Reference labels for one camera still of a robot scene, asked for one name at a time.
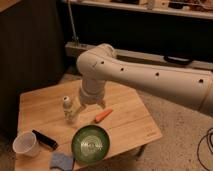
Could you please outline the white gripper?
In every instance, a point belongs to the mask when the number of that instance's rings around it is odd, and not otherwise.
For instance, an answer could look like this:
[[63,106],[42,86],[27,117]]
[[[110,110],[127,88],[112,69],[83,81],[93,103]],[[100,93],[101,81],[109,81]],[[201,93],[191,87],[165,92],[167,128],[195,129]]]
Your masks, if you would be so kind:
[[[79,89],[79,100],[82,104],[97,104],[102,108],[106,108],[105,101],[102,101],[105,95],[105,81],[94,79],[83,79]],[[85,105],[78,107],[77,114],[86,109]]]

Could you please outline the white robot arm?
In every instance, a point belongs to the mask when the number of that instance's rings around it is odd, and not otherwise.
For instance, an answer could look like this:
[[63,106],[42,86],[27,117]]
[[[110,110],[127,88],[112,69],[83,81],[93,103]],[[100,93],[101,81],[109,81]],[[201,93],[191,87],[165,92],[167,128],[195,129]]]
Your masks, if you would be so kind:
[[83,104],[100,103],[106,82],[113,81],[213,117],[213,73],[209,71],[121,61],[109,44],[81,53],[77,68],[82,74],[79,100]]

